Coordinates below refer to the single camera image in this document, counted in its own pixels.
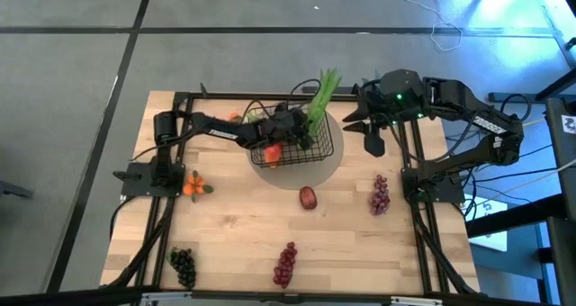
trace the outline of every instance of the white cable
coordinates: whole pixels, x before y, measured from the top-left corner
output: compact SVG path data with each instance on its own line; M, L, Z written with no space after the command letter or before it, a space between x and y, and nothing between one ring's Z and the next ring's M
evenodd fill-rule
M428 7L428 6L425 6L425 5L421 4L421 3L418 3L418 2L412 1L412 0L404 0L404 1L406 1L407 3L413 4L413 5L417 5L417 6L419 6L419 7L422 8L422 9L428 10L428 11L436 14L436 15L438 16L438 18L440 18L440 20L441 20L442 22L436 22L435 24L433 24L433 25L432 25L432 32L430 33L430 40L434 42L434 44L436 45L436 47L437 47L439 50L442 50L442 51L450 51L450 50L456 50L457 48L460 47L460 44L462 43L462 30L461 30L460 28L456 27L456 25L453 24L452 21L448 21L441 13L439 13L438 11L436 11L436 10L434 10L434 9ZM453 47L451 47L451 48L448 48L448 49L445 49L445 48L443 48L443 47L434 39L434 31L436 30L436 27L437 27L439 24L445 24L445 25L448 25L448 26L452 26L452 27L454 27L454 28L456 28L456 29L458 30L458 33L459 33L458 43L457 43L455 46L453 46Z
M545 119L544 119L544 118L540 118L540 119L537 119L537 120L534 120L534 121L525 122L525 123L522 124L522 126L526 127L526 126L530 126L530 125L533 125L533 124L535 124L535 123L543 122L543 121L545 121Z
M548 177L548 176L555 175L555 174L559 173L560 171L562 171L562 170L564 170L564 169L566 169L566 168L568 168L568 167L571 167L574 163L576 163L576 158L575 158L572 162L566 163L564 166L561 166L561 167L557 168L556 170L554 170L554 171L552 171L552 172L550 172L550 173L548 173L548 174L539 176L538 178L536 178L536 179L534 179L534 180L532 180L532 181L529 181L529 182L527 182L527 183L525 183L525 184L520 184L520 185L517 185L517 186L515 186L515 187L513 187L513 188L510 188L510 189L508 189L508 190L505 191L505 192L502 192L502 193L499 193L499 194L495 195L495 196L492 197L491 199L496 199L496 198L502 196L503 194L507 194L507 193L509 193L509 192L511 192L511 191L514 191L514 190L516 190L516 189L518 189L518 188L521 188L521 187L523 187L523 186L526 186L526 185L531 185L531 184L533 184L534 182L540 181L540 180L542 180L542 179L544 179L544 178L546 178L546 177Z

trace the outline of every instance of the orange cluster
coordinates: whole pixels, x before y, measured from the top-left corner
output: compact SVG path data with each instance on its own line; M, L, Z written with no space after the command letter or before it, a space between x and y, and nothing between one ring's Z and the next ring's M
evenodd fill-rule
M202 179L196 170L192 172L190 176L188 176L188 183L184 185L182 189L185 195L191 195L192 200L196 201L197 194L211 194L214 189L207 185L204 179Z

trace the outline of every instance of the dark grape bunch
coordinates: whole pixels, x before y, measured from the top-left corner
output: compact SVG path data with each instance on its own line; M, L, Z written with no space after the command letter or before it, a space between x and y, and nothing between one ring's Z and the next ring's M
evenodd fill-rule
M370 198L370 212L372 215L380 215L388 211L390 207L390 197L388 196L388 179L381 175L376 176L374 187L376 191L374 196Z
M294 242L286 244L286 248L280 254L278 266L274 268L274 283L280 284L284 289L288 287L288 284L292 279L292 271L294 269L294 264L296 263L298 250L294 247L296 247Z
M194 270L194 259L191 256L192 250L172 249L170 253L170 265L178 272L178 283L192 289L196 284L196 271Z

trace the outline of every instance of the small orange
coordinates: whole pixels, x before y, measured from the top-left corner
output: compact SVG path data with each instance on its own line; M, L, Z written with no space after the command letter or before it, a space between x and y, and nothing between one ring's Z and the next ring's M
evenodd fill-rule
M185 184L184 188L182 189L185 195L192 195L194 193L194 188L191 184Z

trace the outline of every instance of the wire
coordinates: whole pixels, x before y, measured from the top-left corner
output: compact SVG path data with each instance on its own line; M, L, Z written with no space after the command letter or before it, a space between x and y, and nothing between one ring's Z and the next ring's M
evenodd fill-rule
M182 143L183 141L187 141L189 140L192 136L196 135L199 131L201 131L204 126L206 126L206 124L202 124L200 127L198 127L197 129L192 129L189 130L188 132L186 132L184 135L178 136L177 138L174 138L174 140L168 142L168 143L164 143L164 144L160 144L160 145L156 145L155 147L152 148L146 148L144 149L142 152L140 152L136 157L133 157L131 159L129 159L130 162L134 162L136 161L137 158L143 156L144 154L150 152L152 149L161 149L161 148L165 148L165 147L171 147L174 146L178 143Z
M410 150L405 148L404 146L402 146L401 142L400 142L400 138L398 137L398 134L396 133L396 130L393 127L392 122L390 121L390 119L388 118L388 116L386 116L386 114L379 112L377 113L378 115L382 115L386 121L390 124L390 131L392 133L392 136L394 137L394 139L396 140L396 143L398 143L398 146L400 147L400 149L402 149L403 151L405 151L409 157L411 157L412 159L417 160L418 162L437 162L440 161L444 158L449 157L457 148L458 146L460 146L460 144L462 144L462 142L464 141L464 138L466 136L466 133L468 133L468 131L470 130L470 128L472 127L472 121L474 120L474 118L476 118L476 116L478 115L480 111L476 111L474 113L474 115L472 116L472 118L470 119L470 121L468 122L468 126L466 126L466 128L464 129L464 132L462 133L462 136L460 136L460 139L456 141L456 143L442 156L440 157L436 157L430 160L426 160L423 159L421 157L416 157L414 155L412 155L412 153L410 153Z
M511 174L511 175L500 175L500 176L496 176L493 178L489 178L489 179L482 179L482 180L478 180L476 182L489 182L489 181L494 181L494 180L499 180L502 178L507 178L507 177L511 177L511 176L526 176L526 175L532 175L532 174L537 174L537 173L542 173L542 172L547 172L547 171L554 171L556 170L555 167L550 167L547 169L541 169L541 170L534 170L534 171L526 171L526 172L520 172L520 173L515 173L515 174Z
M508 189L508 190L506 190L506 191L504 191L504 192L502 192L502 193L499 193L499 194L495 195L494 197L492 197L492 199L498 198L498 197L502 196L503 194L507 194L507 193L509 193L509 192L511 192L511 191L514 191L514 190L516 190L516 189L518 189L518 188L521 188L521 187L523 187L523 186L531 185L531 184L533 184L533 183L535 183L535 182L537 182L537 181L540 181L540 180L542 180L542 179L547 178L548 176L553 176L553 175L555 175L555 174L563 171L564 169L570 167L570 166L573 165L574 163L576 163L576 158L575 158L574 160L572 160L571 162L568 162L568 163L566 163L565 165L560 166L559 168L557 168L556 170L554 170L554 171L551 172L551 173L548 173L548 174L539 176L538 178L536 178L536 179L534 179L534 180L532 180L532 181L528 181L528 182L525 183L525 184L519 184L519 185L517 185L517 186L514 186L514 187L512 187L512 188L510 188L510 189Z
M535 154L535 153L537 153L537 152L540 152L540 151L543 150L543 149L548 149L548 148L550 148L551 146L552 146L552 144L548 144L548 145L546 145L546 146L544 146L544 147L535 149L535 150L533 150L532 152L528 152L528 153L526 153L526 154L522 154L519 158L527 157L527 156L529 156L529 155L532 155L532 154ZM480 172L480 171L482 171L483 169L485 169L486 167L494 167L494 165L488 164L487 166L484 166L484 167L481 167L481 168L476 168L476 172Z
M476 186L479 187L479 188L481 188L481 189L492 190L493 192L497 192L497 193L499 193L499 194L502 194L503 196L506 196L506 197L508 197L508 198L510 198L510 199L517 199L517 200L520 200L520 201L524 201L524 202L531 203L531 202L530 202L528 199L526 199L526 198L518 198L518 197L515 197L515 196L511 196L511 195L508 195L508 194L503 193L503 192L500 191L500 190L496 190L496 189L489 188L489 187L486 187L486 186L483 186L483 185L479 185L479 184L477 184ZM494 201L494 202L499 202L499 203L506 203L506 202L499 201L499 200L493 199L493 198L490 198L490 199L489 199L489 198L482 198L482 199L486 199L486 201Z
M523 94L511 94L509 96L506 97L506 99L504 99L504 101L502 102L502 106L500 107L500 112L504 113L504 107L506 106L506 104L508 103L508 101L514 97L521 97L522 99L524 99L524 101L526 101L526 113L524 114L524 117L520 118L520 121L523 122L525 121L528 116L530 116L530 112L532 112L532 103L530 103L530 101L528 100L528 98L526 98L525 95Z
M468 169L468 176L466 177L466 180L464 181L464 184L462 185L462 188L463 188L463 189L464 189L464 187L465 187L466 185L468 185L468 181L470 181L470 177L471 177L471 176L473 176L473 174L472 174L472 169L469 168L469 169Z
M264 107L264 105L262 104L261 101L254 99L252 100L247 106L246 109L244 110L244 113L242 113L242 119L241 122L244 122L244 119L246 118L246 115L248 114L248 110L250 109L250 107L252 106L252 104L259 104L260 107L262 107L262 110L264 111L264 113L266 114L266 116L268 116L268 118L272 118L272 116L270 115L270 113L268 112L268 110L266 109L266 107Z
M471 138L473 138L474 136L480 134L480 130L475 131L474 133L472 133L471 135L469 135L468 137L465 137L463 140L469 140ZM450 136L446 136L445 137L446 140L451 140L451 141L458 141L458 139L452 139L452 137Z
M318 83L318 89L316 89L316 92L315 92L314 95L312 96L312 99L318 94L318 92L319 92L320 89L322 88L322 83L320 82L320 80L315 79L315 78L313 78L313 79L308 79L308 80L304 80L304 81L300 82L298 85L296 85L296 86L292 89L292 91L290 92L290 94L288 94L288 99L286 99L286 106L288 106L288 105L290 104L290 98L292 97L294 91L296 91L300 86L305 85L305 84L307 84L307 83L309 83L309 82L316 82L316 83Z
M134 198L136 198L136 196L127 196L126 199L124 199L124 201L121 204L119 204L118 207L116 207L116 209L112 213L112 218L110 219L110 239L112 239L112 234L114 233L114 223L116 222L116 215L118 214L120 209L124 207L126 203L131 202Z
M535 123L543 122L543 121L545 121L545 120L546 120L546 118L540 118L540 119L537 119L537 120L525 122L525 123L522 124L522 126L526 127L526 126L534 125Z
M421 3L418 3L418 2L412 1L412 0L404 0L404 1L406 1L407 3L413 4L413 5L417 5L417 6L419 6L420 8L422 8L422 9L424 9L424 10L428 10L428 11L436 14L436 15L438 16L438 18L440 18L440 20L441 20L442 22L436 22L436 23L434 23L434 24L432 25L432 32L430 33L430 40L434 42L434 44L436 45L436 48L437 48L437 49L442 50L442 51L451 51L451 50L456 50L457 48L460 47L460 45L462 44L462 36L463 36L463 33L462 33L462 30L461 30L460 28L458 28L455 24L452 23L452 21L448 21L441 13L439 13L438 11L436 11L436 10L434 10L434 9L428 7L428 6L425 6L425 5L421 4ZM439 24L444 24L444 25L452 26L452 27L454 27L454 28L458 31L458 33L459 33L458 43L457 43L455 46L453 46L453 47L451 47L451 48L448 48L448 49L445 49L445 48L443 48L443 47L434 39L434 32L436 31L436 27L437 27Z

